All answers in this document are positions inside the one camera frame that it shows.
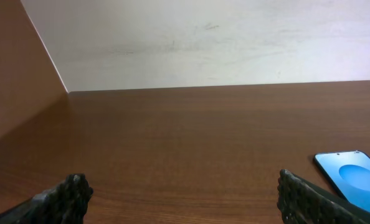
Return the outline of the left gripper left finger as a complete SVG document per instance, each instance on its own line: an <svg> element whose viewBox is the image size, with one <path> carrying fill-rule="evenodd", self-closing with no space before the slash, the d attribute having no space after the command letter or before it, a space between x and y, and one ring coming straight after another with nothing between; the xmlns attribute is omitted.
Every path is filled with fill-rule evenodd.
<svg viewBox="0 0 370 224"><path fill-rule="evenodd" d="M0 213L0 224L83 224L93 195L84 174L64 181Z"/></svg>

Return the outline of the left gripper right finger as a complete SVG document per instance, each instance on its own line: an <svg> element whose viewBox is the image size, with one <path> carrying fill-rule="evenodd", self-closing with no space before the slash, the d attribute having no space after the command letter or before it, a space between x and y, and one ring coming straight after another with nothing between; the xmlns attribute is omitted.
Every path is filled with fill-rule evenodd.
<svg viewBox="0 0 370 224"><path fill-rule="evenodd" d="M280 171L277 190L277 207L286 224L370 224L370 212L289 170Z"/></svg>

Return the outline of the blue Samsung Galaxy smartphone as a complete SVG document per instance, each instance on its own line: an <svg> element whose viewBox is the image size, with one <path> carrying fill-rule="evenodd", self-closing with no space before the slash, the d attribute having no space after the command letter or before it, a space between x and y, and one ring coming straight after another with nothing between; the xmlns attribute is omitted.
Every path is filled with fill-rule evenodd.
<svg viewBox="0 0 370 224"><path fill-rule="evenodd" d="M370 157L361 151L318 153L314 162L335 191L370 212Z"/></svg>

